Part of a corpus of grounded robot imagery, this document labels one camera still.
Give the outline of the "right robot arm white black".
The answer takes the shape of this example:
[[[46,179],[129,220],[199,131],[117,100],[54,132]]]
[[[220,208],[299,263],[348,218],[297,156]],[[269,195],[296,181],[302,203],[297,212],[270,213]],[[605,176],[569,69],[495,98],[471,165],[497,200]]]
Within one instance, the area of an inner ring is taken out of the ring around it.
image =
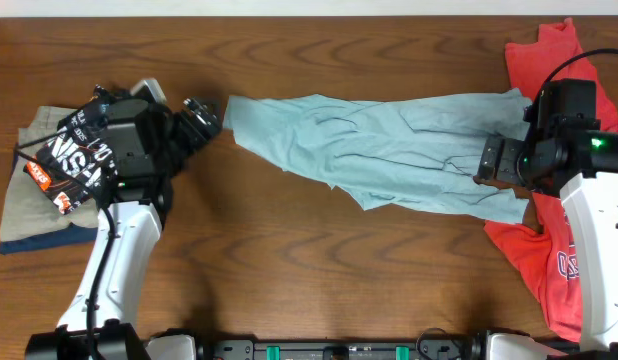
[[[491,136],[478,178],[556,197],[575,242],[583,301],[576,359],[618,359],[618,133],[596,119],[596,85],[545,82],[522,140]]]

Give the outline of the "navy folded garment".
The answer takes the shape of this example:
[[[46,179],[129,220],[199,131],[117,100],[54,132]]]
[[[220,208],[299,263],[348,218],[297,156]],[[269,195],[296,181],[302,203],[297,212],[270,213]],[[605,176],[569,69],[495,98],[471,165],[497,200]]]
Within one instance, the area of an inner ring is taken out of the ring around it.
[[[13,157],[10,179],[13,175],[18,159],[19,157],[17,156]],[[96,232],[97,229],[88,230],[86,228],[72,226],[69,230],[60,230],[42,235],[33,235],[23,240],[17,240],[12,242],[0,241],[0,254],[7,255],[19,252],[30,252],[66,245],[91,242],[95,239]]]

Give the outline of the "red printed t-shirt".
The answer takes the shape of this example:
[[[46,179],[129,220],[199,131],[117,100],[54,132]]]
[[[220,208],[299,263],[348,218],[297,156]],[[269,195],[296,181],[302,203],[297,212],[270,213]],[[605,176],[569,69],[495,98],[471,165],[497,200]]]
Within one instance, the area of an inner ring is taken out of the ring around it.
[[[523,94],[535,95],[552,70],[582,52],[572,19],[542,24],[537,42],[505,46],[510,82]],[[579,341],[583,304],[568,218],[559,199],[540,194],[532,199],[540,230],[489,221],[485,231],[520,271],[548,327],[566,340]]]

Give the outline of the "black printed folded shirt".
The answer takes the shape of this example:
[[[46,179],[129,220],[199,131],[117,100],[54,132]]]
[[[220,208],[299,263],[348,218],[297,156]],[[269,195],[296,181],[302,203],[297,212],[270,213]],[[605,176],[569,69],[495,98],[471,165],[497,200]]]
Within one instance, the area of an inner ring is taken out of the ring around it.
[[[113,151],[103,139],[106,111],[114,102],[111,92],[96,86],[90,101],[60,120],[58,134],[23,168],[62,215],[91,199],[116,173]]]

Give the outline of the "beige folded garment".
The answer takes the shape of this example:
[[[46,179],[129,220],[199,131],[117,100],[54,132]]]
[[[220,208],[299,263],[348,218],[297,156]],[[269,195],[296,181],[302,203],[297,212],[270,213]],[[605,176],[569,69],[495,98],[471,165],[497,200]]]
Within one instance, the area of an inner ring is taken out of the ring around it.
[[[27,143],[54,133],[58,122],[73,112],[73,109],[41,106],[27,128],[18,130],[18,143]],[[72,226],[96,230],[98,215],[95,202],[89,200],[68,215],[62,215],[24,172],[26,161],[19,158],[6,192],[0,241],[23,240],[33,235],[42,235]]]

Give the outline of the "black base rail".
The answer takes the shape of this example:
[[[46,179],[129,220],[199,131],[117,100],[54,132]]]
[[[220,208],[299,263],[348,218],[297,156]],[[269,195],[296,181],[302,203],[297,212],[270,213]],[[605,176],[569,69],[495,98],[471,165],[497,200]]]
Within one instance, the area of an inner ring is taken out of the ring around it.
[[[480,338],[432,335],[414,342],[258,342],[226,340],[199,351],[204,360],[419,360],[548,359],[565,352],[524,336],[503,343]]]

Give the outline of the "light blue t-shirt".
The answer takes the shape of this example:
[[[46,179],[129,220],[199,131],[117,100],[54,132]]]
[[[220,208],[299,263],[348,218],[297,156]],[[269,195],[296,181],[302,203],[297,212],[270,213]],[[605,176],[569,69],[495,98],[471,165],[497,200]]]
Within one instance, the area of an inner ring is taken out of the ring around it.
[[[224,126],[239,146],[341,188],[364,210],[395,204],[516,224],[526,201],[474,178],[489,136],[524,138],[530,104],[517,89],[395,102],[232,96]]]

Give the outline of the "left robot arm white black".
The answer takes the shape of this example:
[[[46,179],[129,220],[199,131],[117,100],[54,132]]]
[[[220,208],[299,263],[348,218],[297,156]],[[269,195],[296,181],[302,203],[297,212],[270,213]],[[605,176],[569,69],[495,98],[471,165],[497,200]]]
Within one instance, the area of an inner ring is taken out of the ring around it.
[[[44,140],[45,171],[91,195],[99,209],[93,251],[55,330],[34,334],[28,359],[201,359],[191,332],[143,341],[135,330],[148,260],[173,203],[171,180],[221,131],[215,102],[196,97],[172,112],[139,96],[95,98]]]

